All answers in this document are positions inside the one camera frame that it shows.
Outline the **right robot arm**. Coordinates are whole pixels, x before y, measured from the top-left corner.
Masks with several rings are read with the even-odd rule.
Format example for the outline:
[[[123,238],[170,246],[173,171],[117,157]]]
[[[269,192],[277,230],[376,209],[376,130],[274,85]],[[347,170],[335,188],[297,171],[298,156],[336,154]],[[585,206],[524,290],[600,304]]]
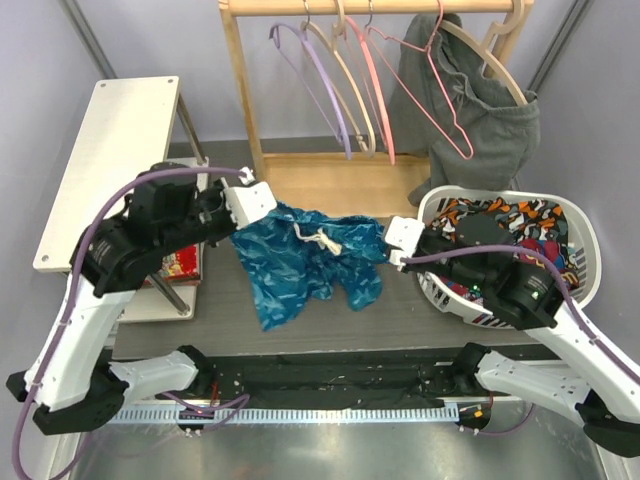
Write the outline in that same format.
[[[485,215],[463,218],[453,241],[419,220],[394,217],[384,239],[399,270],[479,291],[493,316],[541,342],[575,373],[544,373],[467,344],[451,371],[457,391],[519,396],[573,421],[607,451],[638,457],[639,366],[588,319],[549,259],[515,246],[509,231]]]

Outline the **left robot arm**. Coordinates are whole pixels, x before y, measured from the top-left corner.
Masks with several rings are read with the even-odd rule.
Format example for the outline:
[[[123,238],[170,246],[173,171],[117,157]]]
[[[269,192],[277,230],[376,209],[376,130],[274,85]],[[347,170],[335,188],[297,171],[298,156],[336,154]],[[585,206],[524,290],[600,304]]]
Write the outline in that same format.
[[[11,374],[7,389],[46,436],[92,432],[125,405],[164,393],[205,397],[213,367],[192,345],[134,362],[103,362],[117,318],[163,259],[192,244],[215,244],[239,229],[228,168],[201,190],[203,167],[158,163],[117,190],[84,229],[71,257],[60,310],[39,357]]]

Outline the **blue patterned shorts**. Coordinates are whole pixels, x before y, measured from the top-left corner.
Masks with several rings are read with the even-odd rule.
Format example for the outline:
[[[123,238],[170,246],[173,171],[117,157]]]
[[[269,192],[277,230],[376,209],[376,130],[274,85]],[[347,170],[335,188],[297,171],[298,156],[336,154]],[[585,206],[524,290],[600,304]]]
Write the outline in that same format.
[[[373,304],[383,289],[377,267],[387,262],[383,230],[372,217],[334,218],[280,202],[234,233],[261,329],[292,321],[310,299],[330,300],[336,286],[353,311]]]

